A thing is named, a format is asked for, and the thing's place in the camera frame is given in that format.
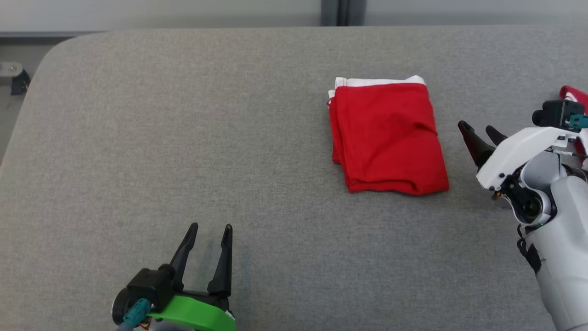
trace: teal connector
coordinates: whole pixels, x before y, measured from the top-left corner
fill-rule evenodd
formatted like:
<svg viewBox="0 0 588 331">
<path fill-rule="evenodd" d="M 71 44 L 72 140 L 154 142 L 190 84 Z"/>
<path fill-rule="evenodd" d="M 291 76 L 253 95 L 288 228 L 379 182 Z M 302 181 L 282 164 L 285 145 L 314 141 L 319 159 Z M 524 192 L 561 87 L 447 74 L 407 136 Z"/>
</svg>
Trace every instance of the teal connector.
<svg viewBox="0 0 588 331">
<path fill-rule="evenodd" d="M 137 300 L 122 320 L 124 321 L 124 324 L 135 327 L 147 317 L 147 314 L 150 311 L 151 304 L 146 299 L 141 298 Z"/>
<path fill-rule="evenodd" d="M 588 116 L 586 115 L 570 115 L 570 129 L 585 129 L 588 128 Z"/>
</svg>

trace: gray cushion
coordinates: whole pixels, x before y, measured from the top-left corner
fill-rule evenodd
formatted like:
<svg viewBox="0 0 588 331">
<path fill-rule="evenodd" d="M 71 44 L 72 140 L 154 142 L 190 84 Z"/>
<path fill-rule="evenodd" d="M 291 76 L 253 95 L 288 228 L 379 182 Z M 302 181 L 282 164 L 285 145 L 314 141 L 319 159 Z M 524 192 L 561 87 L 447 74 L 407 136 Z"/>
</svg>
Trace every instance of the gray cushion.
<svg viewBox="0 0 588 331">
<path fill-rule="evenodd" d="M 118 290 L 197 221 L 186 288 L 205 289 L 232 224 L 239 330 L 553 330 L 512 212 L 477 183 L 456 124 L 513 134 L 562 85 L 588 90 L 582 32 L 147 30 L 58 45 L 0 167 L 2 324 L 114 329 Z M 450 191 L 349 194 L 327 90 L 414 74 Z"/>
</svg>

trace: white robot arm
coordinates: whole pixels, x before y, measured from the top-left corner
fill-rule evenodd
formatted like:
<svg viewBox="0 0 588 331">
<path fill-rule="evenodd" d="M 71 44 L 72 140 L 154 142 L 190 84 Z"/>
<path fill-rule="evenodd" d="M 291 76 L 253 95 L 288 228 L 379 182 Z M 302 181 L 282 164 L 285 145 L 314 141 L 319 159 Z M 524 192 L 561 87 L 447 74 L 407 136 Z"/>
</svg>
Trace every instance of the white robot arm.
<svg viewBox="0 0 588 331">
<path fill-rule="evenodd" d="M 476 178 L 494 199 L 510 203 L 521 224 L 517 245 L 535 271 L 556 330 L 588 331 L 588 176 L 562 163 L 563 155 L 585 157 L 565 150 L 578 137 L 574 120 L 584 109 L 560 100 L 538 112 L 533 122 L 542 127 L 511 137 L 487 127 L 496 148 L 466 122 L 458 127 L 479 168 Z"/>
</svg>

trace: floor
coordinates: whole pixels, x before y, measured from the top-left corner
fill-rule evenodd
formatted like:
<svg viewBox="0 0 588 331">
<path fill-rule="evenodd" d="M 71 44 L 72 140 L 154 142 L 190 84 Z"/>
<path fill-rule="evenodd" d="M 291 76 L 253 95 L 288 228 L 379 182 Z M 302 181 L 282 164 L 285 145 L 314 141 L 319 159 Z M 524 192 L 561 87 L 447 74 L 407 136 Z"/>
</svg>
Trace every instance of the floor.
<svg viewBox="0 0 588 331">
<path fill-rule="evenodd" d="M 32 78 L 45 54 L 62 40 L 59 38 L 0 39 L 0 59 L 22 63 Z M 10 95 L 10 83 L 9 79 L 0 78 L 0 164 L 25 99 L 24 95 Z"/>
</svg>

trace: gray table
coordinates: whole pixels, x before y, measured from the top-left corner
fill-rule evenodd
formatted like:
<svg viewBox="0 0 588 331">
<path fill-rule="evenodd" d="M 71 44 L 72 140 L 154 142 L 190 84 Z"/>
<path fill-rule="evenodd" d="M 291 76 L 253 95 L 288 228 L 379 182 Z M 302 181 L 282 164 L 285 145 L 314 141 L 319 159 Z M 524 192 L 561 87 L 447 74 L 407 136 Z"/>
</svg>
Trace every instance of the gray table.
<svg viewBox="0 0 588 331">
<path fill-rule="evenodd" d="M 588 90 L 582 33 L 149 30 L 58 45 L 0 167 L 2 324 L 114 330 L 118 290 L 197 221 L 186 288 L 212 278 L 231 223 L 239 330 L 552 330 L 516 222 L 476 182 L 456 123 L 512 134 L 562 85 Z M 326 91 L 338 75 L 413 74 L 451 190 L 349 194 Z"/>
</svg>

